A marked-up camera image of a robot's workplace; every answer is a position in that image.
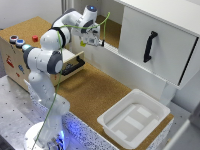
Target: white plastic bin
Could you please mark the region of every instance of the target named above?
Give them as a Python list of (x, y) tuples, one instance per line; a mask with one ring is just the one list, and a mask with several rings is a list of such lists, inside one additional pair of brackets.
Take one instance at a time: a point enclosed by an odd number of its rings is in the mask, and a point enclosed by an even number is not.
[(118, 144), (135, 149), (169, 113), (169, 108), (135, 89), (97, 120)]

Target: green cable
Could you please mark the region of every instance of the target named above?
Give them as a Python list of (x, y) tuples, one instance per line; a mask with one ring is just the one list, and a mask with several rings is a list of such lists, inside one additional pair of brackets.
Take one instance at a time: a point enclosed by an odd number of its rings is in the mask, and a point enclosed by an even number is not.
[[(92, 29), (92, 28), (97, 28), (98, 26), (101, 26), (103, 23), (105, 23), (105, 24), (104, 24), (104, 40), (105, 40), (105, 36), (106, 36), (106, 34), (105, 34), (106, 22), (107, 22), (109, 16), (110, 16), (110, 12), (108, 12), (107, 17), (106, 17), (106, 19), (105, 19), (103, 22), (101, 22), (99, 25), (94, 26), (94, 27), (78, 27), (78, 26), (64, 25), (64, 26), (61, 26), (60, 28), (63, 28), (63, 27), (73, 27), (73, 28), (79, 28), (79, 29)], [(57, 34), (58, 34), (58, 39), (59, 39), (59, 44), (60, 44), (60, 49), (61, 49), (61, 55), (63, 55), (63, 54), (62, 54), (62, 45), (61, 45), (61, 40), (60, 40), (60, 34), (59, 34), (58, 31), (57, 31)], [(33, 150), (33, 148), (35, 147), (36, 142), (38, 141), (38, 138), (39, 138), (39, 136), (40, 136), (40, 133), (41, 133), (43, 127), (44, 127), (44, 124), (46, 123), (46, 120), (47, 120), (47, 118), (48, 118), (48, 116), (49, 116), (49, 114), (50, 114), (50, 111), (51, 111), (51, 109), (52, 109), (52, 107), (53, 107), (53, 105), (54, 105), (54, 102), (55, 102), (55, 100), (56, 100), (56, 96), (57, 96), (58, 89), (59, 89), (59, 86), (60, 86), (61, 74), (62, 74), (62, 70), (61, 70), (60, 75), (59, 75), (58, 85), (57, 85), (57, 88), (56, 88), (56, 93), (55, 93), (55, 96), (54, 96), (53, 103), (51, 104), (51, 107), (50, 107), (50, 109), (49, 109), (49, 111), (48, 111), (48, 113), (47, 113), (47, 116), (46, 116), (46, 118), (45, 118), (45, 120), (44, 120), (44, 123), (43, 123), (43, 125), (42, 125), (42, 128), (40, 129), (40, 131), (39, 131), (39, 133), (38, 133), (38, 136), (37, 136), (37, 138), (36, 138), (36, 140), (35, 140), (35, 143), (34, 143), (34, 145), (33, 145), (33, 147), (32, 147), (32, 150)]]
[[(60, 44), (60, 49), (61, 49), (61, 56), (62, 56), (63, 54), (62, 54), (62, 46), (61, 46), (60, 34), (59, 34), (58, 31), (57, 31), (57, 33), (58, 33), (58, 39), (59, 39), (59, 44)], [(58, 85), (57, 85), (57, 88), (56, 88), (56, 93), (55, 93), (55, 96), (54, 96), (53, 103), (51, 104), (51, 107), (50, 107), (50, 109), (49, 109), (49, 111), (48, 111), (48, 113), (47, 113), (47, 116), (46, 116), (46, 118), (45, 118), (45, 120), (44, 120), (44, 123), (43, 123), (43, 125), (42, 125), (42, 128), (40, 129), (39, 134), (38, 134), (38, 136), (37, 136), (37, 138), (36, 138), (36, 140), (35, 140), (35, 143), (34, 143), (34, 145), (33, 145), (33, 147), (32, 147), (32, 150), (33, 150), (33, 148), (35, 147), (36, 142), (38, 141), (38, 138), (39, 138), (40, 133), (41, 133), (43, 127), (44, 127), (44, 124), (46, 123), (46, 120), (47, 120), (47, 118), (48, 118), (48, 116), (49, 116), (49, 114), (50, 114), (50, 111), (51, 111), (51, 109), (52, 109), (52, 107), (53, 107), (53, 104), (54, 104), (54, 102), (56, 101), (56, 96), (57, 96), (58, 89), (59, 89), (59, 86), (60, 86), (61, 74), (62, 74), (62, 69), (61, 69), (61, 72), (60, 72), (60, 75), (59, 75)]]

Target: drawer handle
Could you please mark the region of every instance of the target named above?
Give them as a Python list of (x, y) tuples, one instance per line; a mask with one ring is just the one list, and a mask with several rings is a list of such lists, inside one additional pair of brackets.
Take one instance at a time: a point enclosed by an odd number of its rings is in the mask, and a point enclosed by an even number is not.
[(62, 75), (66, 76), (70, 73), (72, 73), (73, 71), (77, 70), (78, 68), (82, 67), (83, 65), (85, 65), (85, 61), (82, 60), (79, 56), (76, 57), (76, 60), (79, 62), (77, 65), (69, 68), (69, 69), (65, 69), (62, 71)]
[(152, 40), (156, 36), (158, 36), (158, 33), (152, 31), (151, 35), (149, 36), (149, 39), (147, 41), (146, 50), (145, 50), (145, 53), (144, 53), (144, 63), (148, 62), (151, 59), (151, 56), (149, 54), (150, 54), (150, 51), (151, 51)]

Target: white robotic arm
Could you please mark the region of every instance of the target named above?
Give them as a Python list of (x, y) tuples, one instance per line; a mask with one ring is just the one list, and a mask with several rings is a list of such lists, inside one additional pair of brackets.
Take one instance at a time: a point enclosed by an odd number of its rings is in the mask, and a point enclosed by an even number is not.
[[(99, 45), (100, 27), (95, 23), (97, 17), (97, 9), (93, 6), (86, 6), (84, 14), (81, 15), (74, 9), (69, 9), (61, 17), (59, 17), (40, 39), (41, 48), (30, 47), (24, 52), (24, 62), (30, 68), (29, 83), (32, 90), (39, 97), (39, 103), (51, 108), (55, 99), (55, 89), (49, 74), (57, 74), (63, 66), (62, 55), (59, 52), (60, 42), (62, 48), (71, 41), (71, 34), (80, 36), (85, 44), (94, 46)], [(69, 102), (57, 95), (51, 112), (44, 123), (40, 136), (36, 145), (42, 150), (49, 150), (48, 143), (58, 138), (61, 134), (62, 115), (69, 111)]]

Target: cabinet door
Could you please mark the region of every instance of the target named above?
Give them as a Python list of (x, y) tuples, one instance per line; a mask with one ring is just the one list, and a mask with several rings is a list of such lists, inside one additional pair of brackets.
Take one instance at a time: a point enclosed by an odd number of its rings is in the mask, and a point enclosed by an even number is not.
[[(152, 58), (144, 63), (147, 40), (152, 31), (158, 36), (152, 40)], [(178, 85), (196, 39), (191, 34), (125, 7), (119, 53)]]

